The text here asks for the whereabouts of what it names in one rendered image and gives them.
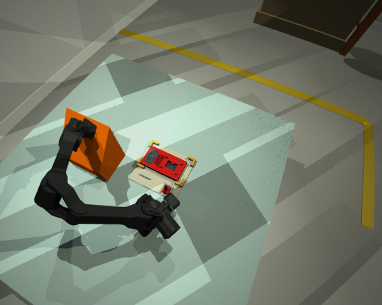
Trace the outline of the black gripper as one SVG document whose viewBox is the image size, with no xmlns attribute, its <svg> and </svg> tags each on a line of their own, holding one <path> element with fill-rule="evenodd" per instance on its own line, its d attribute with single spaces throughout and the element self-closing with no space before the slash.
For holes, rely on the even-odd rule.
<svg viewBox="0 0 382 305">
<path fill-rule="evenodd" d="M 168 214 L 168 213 L 170 214 L 173 210 L 175 210 L 180 205 L 179 200 L 172 193 L 168 193 L 164 197 L 164 200 L 165 201 L 161 202 L 162 206 L 163 206 L 163 213 L 164 214 Z M 170 206 L 173 209 L 171 209 Z M 142 237 L 146 237 L 152 230 L 143 230 L 143 229 L 140 229 L 140 230 L 137 230 L 137 231 L 140 233 L 140 235 Z"/>
</svg>

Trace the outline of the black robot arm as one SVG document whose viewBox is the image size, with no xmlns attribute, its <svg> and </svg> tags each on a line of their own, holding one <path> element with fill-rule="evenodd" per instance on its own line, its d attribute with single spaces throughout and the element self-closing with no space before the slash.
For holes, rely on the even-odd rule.
<svg viewBox="0 0 382 305">
<path fill-rule="evenodd" d="M 51 216 L 61 218 L 73 226 L 121 224 L 136 230 L 152 230 L 157 227 L 165 240 L 170 238 L 180 226 L 169 213 L 163 213 L 162 203 L 150 195 L 143 194 L 135 204 L 127 207 L 84 204 L 74 188 L 68 184 L 66 171 L 72 152 L 77 151 L 83 138 L 92 139 L 96 129 L 97 126 L 87 118 L 83 121 L 77 118 L 69 120 L 60 137 L 60 148 L 55 162 L 38 187 L 34 197 L 35 203 Z M 61 198 L 68 208 L 59 204 Z"/>
</svg>

